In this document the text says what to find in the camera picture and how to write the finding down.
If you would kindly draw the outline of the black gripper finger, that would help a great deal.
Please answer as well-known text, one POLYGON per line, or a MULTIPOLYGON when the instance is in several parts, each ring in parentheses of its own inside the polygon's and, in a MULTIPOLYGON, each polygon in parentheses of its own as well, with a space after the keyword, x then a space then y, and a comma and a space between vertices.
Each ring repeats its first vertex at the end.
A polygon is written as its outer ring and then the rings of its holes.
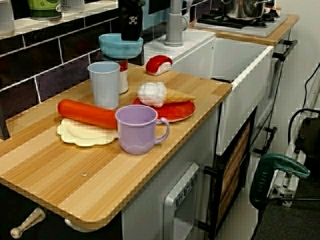
POLYGON ((120 33, 124 41, 138 41, 143 23, 143 2, 120 3, 120 33))

